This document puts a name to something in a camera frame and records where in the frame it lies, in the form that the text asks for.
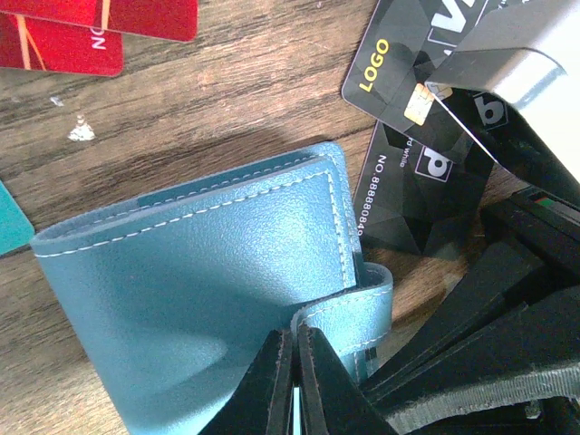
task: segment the black plastic part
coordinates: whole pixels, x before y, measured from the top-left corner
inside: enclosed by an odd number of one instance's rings
[[[527,417],[525,402],[441,420],[411,435],[572,435],[554,432],[543,402],[536,402],[540,414],[534,419]]]
[[[514,397],[515,387],[509,383],[516,377],[522,401],[578,393],[579,336],[580,287],[574,287],[539,304],[522,304],[424,364],[404,386],[372,404],[387,419],[410,411],[414,420],[431,423],[463,413],[453,409],[458,402],[452,396],[459,391],[463,410],[502,406],[501,400]],[[416,406],[438,396],[443,401],[429,407],[429,416]]]
[[[555,275],[556,284],[580,284],[580,227],[537,204],[534,197],[539,193],[543,192],[527,188],[483,208],[486,238],[494,242],[512,235],[560,272]]]
[[[549,435],[580,435],[580,406],[575,399],[555,397],[544,402]]]
[[[286,435],[292,410],[290,331],[272,331],[234,395],[200,435]]]
[[[305,435],[396,435],[364,398],[318,330],[298,332],[300,397]]]
[[[500,7],[505,6],[505,0],[497,3]],[[487,58],[482,62],[496,62],[497,58],[494,56],[500,54],[490,50],[480,52],[480,55]],[[529,184],[580,205],[578,180],[536,132],[529,128],[527,121],[518,111],[508,104],[505,106],[502,122],[491,129],[483,125],[475,103],[476,97],[480,95],[480,91],[454,88],[453,94],[445,99],[444,104],[503,168]],[[481,98],[487,99],[489,96],[485,94]]]
[[[507,313],[551,291],[544,262],[509,239],[488,247],[433,316],[361,387],[370,401],[400,388],[407,375]]]

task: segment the white debris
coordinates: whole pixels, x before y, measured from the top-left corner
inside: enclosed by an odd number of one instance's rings
[[[76,126],[69,133],[69,139],[75,142],[93,140],[95,135],[91,126],[87,124],[82,115],[78,115],[76,118]]]
[[[51,97],[51,102],[57,107],[64,107],[63,100],[61,100],[61,98],[56,95]]]

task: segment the card holder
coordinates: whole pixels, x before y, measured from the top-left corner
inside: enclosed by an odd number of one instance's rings
[[[131,433],[197,433],[269,331],[321,328],[354,379],[391,325],[326,142],[70,219],[31,245]]]

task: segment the gold chip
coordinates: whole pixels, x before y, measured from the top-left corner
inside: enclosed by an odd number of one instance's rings
[[[438,85],[435,83],[431,83],[429,85],[429,90],[431,91],[431,93],[435,94],[435,97],[437,97],[438,100],[445,100],[446,98],[449,98],[451,95],[453,95],[453,89],[451,89],[449,86],[445,86],[445,85]]]
[[[405,109],[405,118],[415,122],[416,124],[423,125],[429,115],[429,110],[433,105],[435,96],[420,83],[417,83],[413,95],[407,104],[407,109]]]

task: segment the wooden surface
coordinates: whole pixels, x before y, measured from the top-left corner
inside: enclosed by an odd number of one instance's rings
[[[354,188],[373,119],[339,90],[373,8],[203,0],[195,42],[127,36],[117,78],[2,70],[0,179],[37,230],[320,139],[343,145]],[[67,139],[79,114],[95,140]],[[519,186],[497,170],[485,202]],[[480,233],[452,263],[372,253],[394,273],[397,325],[434,309]],[[30,250],[0,259],[0,433],[125,433]]]

